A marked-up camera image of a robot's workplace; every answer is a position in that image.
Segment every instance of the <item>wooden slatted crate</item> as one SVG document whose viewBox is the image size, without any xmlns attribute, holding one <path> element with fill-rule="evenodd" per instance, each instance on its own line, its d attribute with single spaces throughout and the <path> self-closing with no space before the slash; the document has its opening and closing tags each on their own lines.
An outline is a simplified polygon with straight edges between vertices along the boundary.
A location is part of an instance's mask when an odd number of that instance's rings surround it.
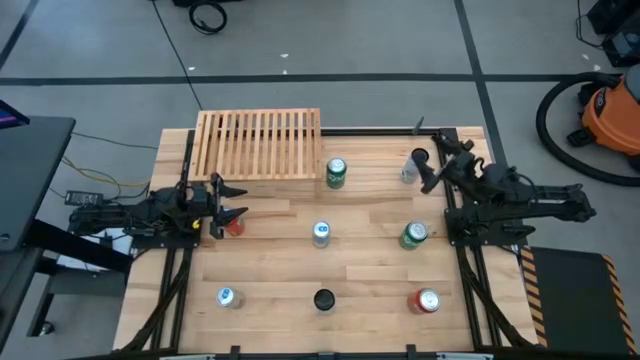
<svg viewBox="0 0 640 360">
<path fill-rule="evenodd" d="M 189 181 L 318 179 L 319 109 L 201 111 Z"/>
</svg>

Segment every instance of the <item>gray floor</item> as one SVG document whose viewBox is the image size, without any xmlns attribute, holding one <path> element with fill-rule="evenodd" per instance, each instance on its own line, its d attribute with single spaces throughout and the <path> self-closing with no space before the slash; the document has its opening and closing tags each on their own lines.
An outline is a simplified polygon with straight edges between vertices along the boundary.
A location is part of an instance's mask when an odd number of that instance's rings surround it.
<svg viewBox="0 0 640 360">
<path fill-rule="evenodd" d="M 463 1 L 485 74 L 614 71 L 601 52 L 575 39 L 573 0 Z M 583 1 L 583 12 L 592 3 Z M 27 0 L 0 2 L 0 49 L 27 4 Z M 173 7 L 169 0 L 157 4 L 193 76 L 245 76 L 242 81 L 250 81 L 252 75 L 285 72 L 472 73 L 452 0 L 245 0 L 224 5 L 229 25 L 218 36 L 209 37 L 191 28 L 186 10 Z M 585 36 L 592 36 L 588 24 L 584 30 Z M 0 69 L 0 84 L 7 78 L 181 75 L 151 3 L 39 0 Z M 194 87 L 206 109 L 319 107 L 327 126 L 413 125 L 424 115 L 426 125 L 487 127 L 476 84 L 458 80 L 205 83 Z M 538 230 L 529 241 L 609 254 L 618 268 L 629 318 L 640 329 L 640 283 L 633 275 L 640 271 L 636 261 L 640 245 L 635 236 L 640 224 L 634 211 L 640 206 L 640 190 L 587 179 L 542 149 L 534 116 L 551 86 L 547 82 L 487 84 L 507 159 L 539 184 L 583 183 L 598 216 L 582 225 L 531 221 Z M 193 126 L 198 111 L 183 84 L 0 86 L 0 98 L 27 114 L 74 117 L 80 132 L 149 145 L 157 144 L 163 128 Z M 570 94 L 553 107 L 551 130 L 558 139 L 574 126 L 577 110 Z M 72 140 L 67 155 L 78 165 L 106 171 L 123 182 L 148 179 L 155 157 L 152 151 L 82 138 Z M 579 156 L 600 167 L 628 172 L 618 155 L 602 149 L 585 149 Z M 64 167 L 58 170 L 52 187 L 61 192 L 114 191 Z M 48 195 L 38 216 L 64 227 L 70 211 L 59 198 Z M 42 338 L 24 336 L 43 284 L 41 277 L 34 281 L 0 358 L 61 359 L 109 351 L 121 303 L 116 298 L 60 297 L 50 312 L 58 331 Z"/>
</svg>

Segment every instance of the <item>wooden tabletop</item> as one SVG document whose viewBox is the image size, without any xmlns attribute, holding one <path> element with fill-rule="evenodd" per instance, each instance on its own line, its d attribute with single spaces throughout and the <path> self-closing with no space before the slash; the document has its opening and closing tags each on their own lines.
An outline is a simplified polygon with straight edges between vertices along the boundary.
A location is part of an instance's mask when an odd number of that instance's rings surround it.
<svg viewBox="0 0 640 360">
<path fill-rule="evenodd" d="M 152 189 L 179 180 L 187 131 L 164 130 Z M 482 128 L 458 128 L 458 134 L 474 140 L 477 156 L 491 158 Z M 194 252 L 180 351 L 228 353 L 231 345 L 240 345 L 247 353 L 401 352 L 406 344 L 416 344 L 418 351 L 472 350 L 458 263 L 443 218 L 444 187 L 422 195 L 419 182 L 399 181 L 415 147 L 427 149 L 429 165 L 439 168 L 435 144 L 427 136 L 324 137 L 322 142 L 323 163 L 340 156 L 348 165 L 340 190 L 308 181 L 230 184 L 249 191 L 226 201 L 250 208 L 246 231 L 217 241 L 204 236 Z M 330 245 L 322 250 L 311 241 L 318 220 L 328 221 L 332 231 Z M 398 239 L 412 220 L 427 224 L 431 235 L 408 251 Z M 486 247 L 484 255 L 496 303 L 535 342 L 515 257 L 495 247 Z M 114 348 L 130 341 L 155 307 L 164 259 L 164 250 L 153 250 L 134 263 Z M 215 296 L 223 286 L 245 294 L 241 309 L 217 306 Z M 438 291 L 440 309 L 411 314 L 406 297 L 423 287 Z M 321 288 L 336 295 L 332 315 L 315 310 L 313 295 Z M 476 303 L 488 344 L 484 311 Z M 164 345 L 169 320 L 166 324 Z"/>
</svg>

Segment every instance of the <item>orange and black striped tape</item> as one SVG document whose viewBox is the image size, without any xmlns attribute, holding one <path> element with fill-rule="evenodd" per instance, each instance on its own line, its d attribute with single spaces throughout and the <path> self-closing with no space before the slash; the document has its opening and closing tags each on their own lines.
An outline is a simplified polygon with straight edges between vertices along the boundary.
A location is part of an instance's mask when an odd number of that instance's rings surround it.
<svg viewBox="0 0 640 360">
<path fill-rule="evenodd" d="M 602 258 L 607 264 L 607 269 L 609 270 L 609 279 L 611 280 L 613 295 L 615 296 L 616 304 L 618 305 L 620 320 L 622 320 L 622 329 L 624 330 L 624 336 L 627 340 L 627 346 L 629 346 L 629 353 L 631 355 L 635 355 L 638 353 L 638 350 L 636 350 L 636 344 L 633 342 L 633 335 L 631 334 L 631 325 L 629 324 L 629 318 L 627 318 L 627 312 L 624 309 L 624 301 L 622 300 L 622 290 L 620 290 L 620 282 L 618 282 L 616 269 L 613 266 L 613 261 L 609 256 L 602 255 Z"/>
<path fill-rule="evenodd" d="M 538 335 L 538 343 L 547 347 L 547 335 L 544 331 L 544 317 L 542 316 L 542 303 L 540 302 L 540 289 L 538 288 L 538 277 L 536 275 L 536 265 L 533 260 L 533 252 L 528 246 L 520 249 L 522 258 L 522 272 L 524 274 L 524 286 L 527 291 L 527 301 L 531 310 L 533 326 Z"/>
</svg>

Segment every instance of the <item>red can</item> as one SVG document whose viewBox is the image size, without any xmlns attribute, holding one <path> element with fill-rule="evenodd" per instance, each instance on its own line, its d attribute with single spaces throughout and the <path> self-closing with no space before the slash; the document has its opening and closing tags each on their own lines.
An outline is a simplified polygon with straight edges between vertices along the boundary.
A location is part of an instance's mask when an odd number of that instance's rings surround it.
<svg viewBox="0 0 640 360">
<path fill-rule="evenodd" d="M 407 305 L 414 314 L 436 312 L 440 308 L 440 296 L 433 289 L 420 289 L 407 297 Z"/>
<path fill-rule="evenodd" d="M 233 219 L 224 229 L 231 236 L 240 236 L 244 232 L 244 220 L 240 216 Z"/>
</svg>

